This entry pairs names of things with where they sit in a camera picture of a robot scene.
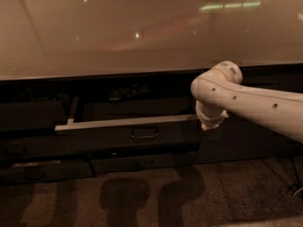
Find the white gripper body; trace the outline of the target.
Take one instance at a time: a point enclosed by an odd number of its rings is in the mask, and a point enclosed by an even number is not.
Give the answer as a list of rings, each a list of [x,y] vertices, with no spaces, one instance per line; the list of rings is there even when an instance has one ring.
[[[203,131],[217,129],[228,117],[226,110],[217,106],[204,104],[200,101],[196,101],[195,110]]]

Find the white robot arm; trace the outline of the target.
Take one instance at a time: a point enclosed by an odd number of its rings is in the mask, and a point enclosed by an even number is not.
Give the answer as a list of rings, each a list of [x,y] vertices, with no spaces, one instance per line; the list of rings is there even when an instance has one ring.
[[[222,61],[190,85],[202,129],[213,130],[228,113],[303,143],[303,95],[247,87],[242,72],[231,61]]]

